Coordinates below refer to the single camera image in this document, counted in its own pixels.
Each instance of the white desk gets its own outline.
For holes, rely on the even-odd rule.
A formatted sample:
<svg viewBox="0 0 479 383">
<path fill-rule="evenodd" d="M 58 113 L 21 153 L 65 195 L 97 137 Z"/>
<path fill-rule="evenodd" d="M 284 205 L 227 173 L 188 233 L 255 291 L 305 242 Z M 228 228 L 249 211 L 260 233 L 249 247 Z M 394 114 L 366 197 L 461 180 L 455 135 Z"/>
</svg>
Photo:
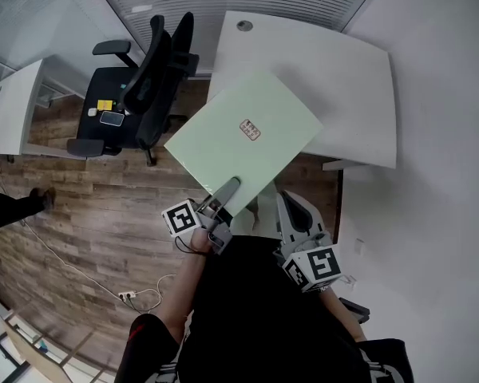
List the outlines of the white desk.
<svg viewBox="0 0 479 383">
<path fill-rule="evenodd" d="M 253 29 L 238 30 L 236 25 L 243 20 Z M 274 73 L 322 121 L 324 129 L 304 152 L 395 168 L 388 53 L 304 22 L 228 11 L 208 100 L 253 69 Z"/>
<path fill-rule="evenodd" d="M 0 82 L 0 155 L 28 153 L 81 159 L 65 150 L 28 143 L 42 66 L 43 60 L 39 60 Z"/>
</svg>

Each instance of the smartphone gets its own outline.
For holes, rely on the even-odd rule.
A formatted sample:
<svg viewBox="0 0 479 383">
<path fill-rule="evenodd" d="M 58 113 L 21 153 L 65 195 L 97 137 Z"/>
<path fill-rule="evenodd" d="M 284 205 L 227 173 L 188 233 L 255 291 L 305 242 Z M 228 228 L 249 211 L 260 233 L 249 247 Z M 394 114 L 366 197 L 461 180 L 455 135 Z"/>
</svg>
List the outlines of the smartphone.
<svg viewBox="0 0 479 383">
<path fill-rule="evenodd" d="M 125 116 L 122 113 L 103 111 L 100 122 L 102 124 L 111 124 L 112 126 L 121 126 Z"/>
</svg>

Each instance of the person's arm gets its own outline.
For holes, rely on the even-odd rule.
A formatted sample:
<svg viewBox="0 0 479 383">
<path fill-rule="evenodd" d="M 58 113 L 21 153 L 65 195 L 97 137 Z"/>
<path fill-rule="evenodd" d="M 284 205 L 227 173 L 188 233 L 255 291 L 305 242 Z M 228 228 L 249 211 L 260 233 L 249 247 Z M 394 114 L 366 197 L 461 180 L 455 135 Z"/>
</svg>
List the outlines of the person's arm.
<svg viewBox="0 0 479 383">
<path fill-rule="evenodd" d="M 202 228 L 194 230 L 190 247 L 199 252 L 209 253 L 212 244 L 208 239 L 208 232 Z M 177 272 L 172 288 L 163 297 L 156 312 L 156 316 L 165 324 L 177 343 L 183 340 L 184 324 L 192 312 L 193 297 L 205 264 L 205 255 L 188 254 Z"/>
<path fill-rule="evenodd" d="M 319 299 L 330 313 L 342 323 L 355 342 L 367 340 L 357 318 L 339 301 L 330 287 L 319 294 Z"/>
</svg>

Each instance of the light green board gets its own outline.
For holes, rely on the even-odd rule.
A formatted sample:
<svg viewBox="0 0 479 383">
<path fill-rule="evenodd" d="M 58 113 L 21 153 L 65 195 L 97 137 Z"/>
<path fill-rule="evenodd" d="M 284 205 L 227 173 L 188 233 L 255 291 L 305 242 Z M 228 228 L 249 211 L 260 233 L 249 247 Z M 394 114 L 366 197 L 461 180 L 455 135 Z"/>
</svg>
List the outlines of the light green board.
<svg viewBox="0 0 479 383">
<path fill-rule="evenodd" d="M 240 125 L 260 131 L 251 140 Z M 277 77 L 256 72 L 218 93 L 165 145 L 211 194 L 241 180 L 226 205 L 238 214 L 323 128 Z"/>
</svg>

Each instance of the wooden floor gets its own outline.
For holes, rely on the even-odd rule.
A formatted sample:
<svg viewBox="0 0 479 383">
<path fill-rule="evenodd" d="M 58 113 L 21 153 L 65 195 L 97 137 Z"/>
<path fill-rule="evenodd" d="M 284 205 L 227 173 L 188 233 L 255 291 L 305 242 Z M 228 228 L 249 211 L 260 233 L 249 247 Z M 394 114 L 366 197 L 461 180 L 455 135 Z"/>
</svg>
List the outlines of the wooden floor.
<svg viewBox="0 0 479 383">
<path fill-rule="evenodd" d="M 186 83 L 174 105 L 191 115 L 206 100 L 207 81 Z M 30 142 L 65 147 L 75 137 L 82 101 L 68 97 L 50 109 L 36 109 Z M 148 168 L 142 152 L 124 150 L 113 158 L 63 160 L 17 156 L 13 164 L 0 159 L 2 181 L 13 197 L 31 188 L 54 186 L 55 208 L 27 223 L 66 262 L 112 290 L 155 287 L 159 277 L 177 272 L 182 259 L 160 212 L 206 191 L 162 148 L 158 165 Z M 322 212 L 327 228 L 335 228 L 337 173 L 321 172 L 317 156 L 300 155 L 276 178 L 278 188 L 297 192 Z M 161 285 L 162 292 L 172 279 Z M 15 223 L 0 230 L 0 299 L 11 308 L 31 304 L 22 316 L 54 341 L 72 348 L 90 330 L 97 334 L 80 353 L 101 365 L 118 367 L 129 326 L 137 316 L 93 282 L 64 267 L 36 237 Z M 134 300 L 147 308 L 157 298 L 149 292 Z"/>
</svg>

